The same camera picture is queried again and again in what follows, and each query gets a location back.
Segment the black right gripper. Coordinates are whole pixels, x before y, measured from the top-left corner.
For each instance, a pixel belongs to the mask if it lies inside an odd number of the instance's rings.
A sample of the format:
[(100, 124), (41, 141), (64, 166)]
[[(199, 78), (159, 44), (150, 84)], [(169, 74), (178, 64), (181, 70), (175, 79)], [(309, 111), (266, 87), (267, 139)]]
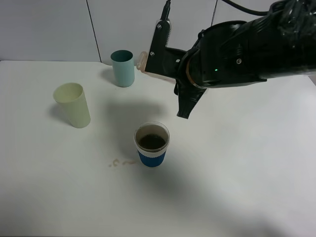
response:
[(188, 51), (167, 47), (165, 72), (176, 79), (177, 116), (188, 119), (206, 89), (210, 88), (210, 50), (194, 46)]

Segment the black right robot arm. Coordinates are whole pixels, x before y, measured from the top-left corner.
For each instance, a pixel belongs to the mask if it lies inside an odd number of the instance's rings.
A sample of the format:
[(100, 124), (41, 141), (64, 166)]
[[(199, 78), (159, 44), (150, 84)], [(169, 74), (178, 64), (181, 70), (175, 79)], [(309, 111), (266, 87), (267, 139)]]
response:
[(209, 88), (314, 74), (316, 3), (280, 0), (261, 18), (214, 25), (200, 32), (179, 63), (177, 115), (185, 119)]

